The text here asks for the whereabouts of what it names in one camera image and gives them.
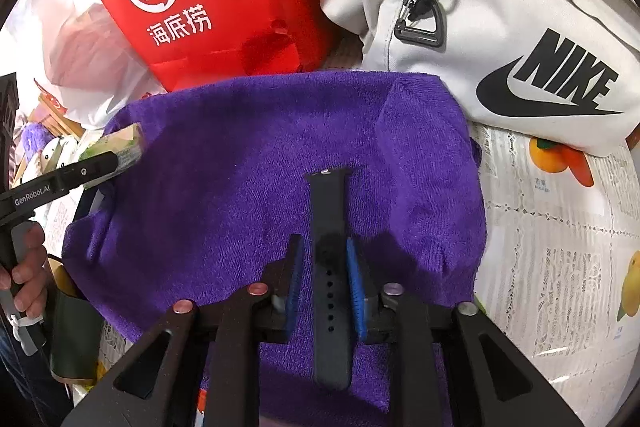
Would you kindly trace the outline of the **left hand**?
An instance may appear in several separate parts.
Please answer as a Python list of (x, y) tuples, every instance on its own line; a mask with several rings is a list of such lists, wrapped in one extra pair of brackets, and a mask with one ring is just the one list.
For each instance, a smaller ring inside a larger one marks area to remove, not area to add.
[(11, 273), (1, 269), (2, 291), (8, 291), (12, 282), (20, 285), (21, 289), (14, 297), (14, 306), (30, 319), (40, 317), (47, 306), (47, 292), (52, 275), (48, 253), (43, 245), (45, 238), (40, 225), (33, 223), (24, 234), (24, 260)]

